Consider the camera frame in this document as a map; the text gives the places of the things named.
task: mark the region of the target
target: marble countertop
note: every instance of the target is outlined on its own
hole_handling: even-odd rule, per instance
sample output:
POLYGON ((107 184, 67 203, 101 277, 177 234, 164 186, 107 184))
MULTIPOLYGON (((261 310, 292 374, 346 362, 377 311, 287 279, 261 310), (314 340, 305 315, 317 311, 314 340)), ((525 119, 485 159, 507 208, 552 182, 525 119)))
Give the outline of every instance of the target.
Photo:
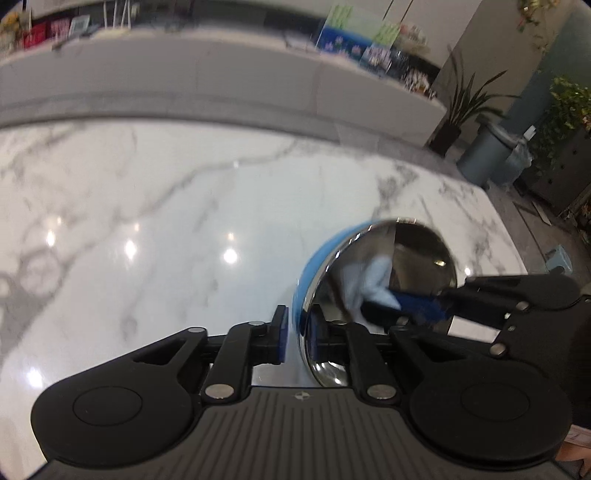
MULTIPOLYGON (((44 458, 43 388, 189 326, 211 335, 291 304, 310 255, 369 219, 439 231, 466 275, 525 268, 486 194, 322 141, 171 121, 0 132, 0 470, 44 458)), ((259 370, 298 385, 301 370, 259 370)))

